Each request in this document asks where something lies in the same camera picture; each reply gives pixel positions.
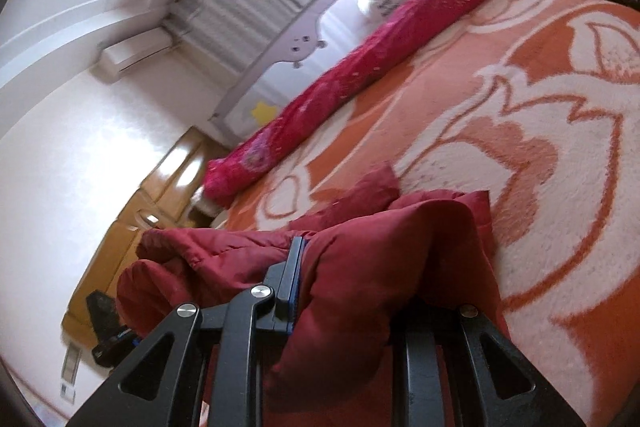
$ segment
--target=orange blanket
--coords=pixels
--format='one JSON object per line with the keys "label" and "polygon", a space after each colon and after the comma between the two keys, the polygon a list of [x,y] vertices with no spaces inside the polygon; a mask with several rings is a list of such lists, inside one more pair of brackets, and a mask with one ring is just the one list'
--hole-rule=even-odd
{"label": "orange blanket", "polygon": [[246,190],[227,228],[284,226],[385,160],[403,192],[489,190],[513,340],[604,426],[640,380],[639,48],[629,8],[488,0]]}

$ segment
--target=metal screw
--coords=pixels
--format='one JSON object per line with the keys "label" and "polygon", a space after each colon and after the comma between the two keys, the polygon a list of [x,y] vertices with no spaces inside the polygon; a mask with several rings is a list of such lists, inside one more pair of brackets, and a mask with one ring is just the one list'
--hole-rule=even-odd
{"label": "metal screw", "polygon": [[253,295],[257,299],[268,297],[269,295],[271,295],[271,288],[265,286],[264,284],[254,286],[253,288],[251,288],[251,295]]}
{"label": "metal screw", "polygon": [[198,309],[193,304],[183,304],[178,307],[178,315],[182,318],[191,317]]}
{"label": "metal screw", "polygon": [[476,308],[472,304],[463,304],[462,306],[460,306],[460,309],[458,311],[460,312],[460,315],[468,319],[474,319],[478,317],[478,308]]}

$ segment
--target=headboard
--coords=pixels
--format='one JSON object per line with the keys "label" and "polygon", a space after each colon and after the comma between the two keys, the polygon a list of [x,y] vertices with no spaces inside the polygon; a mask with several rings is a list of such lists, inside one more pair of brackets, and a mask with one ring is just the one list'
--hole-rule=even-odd
{"label": "headboard", "polygon": [[207,162],[228,152],[191,127],[140,184],[107,230],[69,301],[62,328],[73,341],[88,349],[98,343],[85,299],[94,290],[116,295],[118,277],[137,259],[136,247],[145,230],[209,225],[210,218],[192,211],[190,200]]}

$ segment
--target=white curtain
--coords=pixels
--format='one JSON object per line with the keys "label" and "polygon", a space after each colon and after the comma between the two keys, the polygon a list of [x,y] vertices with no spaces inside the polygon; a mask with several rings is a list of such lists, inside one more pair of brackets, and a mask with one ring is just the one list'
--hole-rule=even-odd
{"label": "white curtain", "polygon": [[176,0],[162,22],[240,75],[276,39],[309,0]]}

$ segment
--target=red jacket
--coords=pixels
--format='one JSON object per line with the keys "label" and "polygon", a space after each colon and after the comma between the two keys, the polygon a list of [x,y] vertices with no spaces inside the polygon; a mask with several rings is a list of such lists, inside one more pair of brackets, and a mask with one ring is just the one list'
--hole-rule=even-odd
{"label": "red jacket", "polygon": [[[380,172],[388,178],[388,170]],[[118,282],[123,320],[145,336],[181,303],[229,302],[286,260],[291,239],[303,235],[310,241],[299,319],[280,362],[266,374],[267,409],[287,414],[267,410],[265,425],[389,425],[388,322],[413,295],[444,307],[473,303],[507,329],[489,261],[488,194],[436,190],[398,198],[397,186],[370,189],[369,201],[356,186],[321,213],[290,224],[317,230],[149,230],[140,260]],[[382,212],[363,216],[367,209]],[[362,288],[369,298],[358,298]],[[209,380],[215,362],[214,352]],[[299,412],[309,409],[321,412]]]}

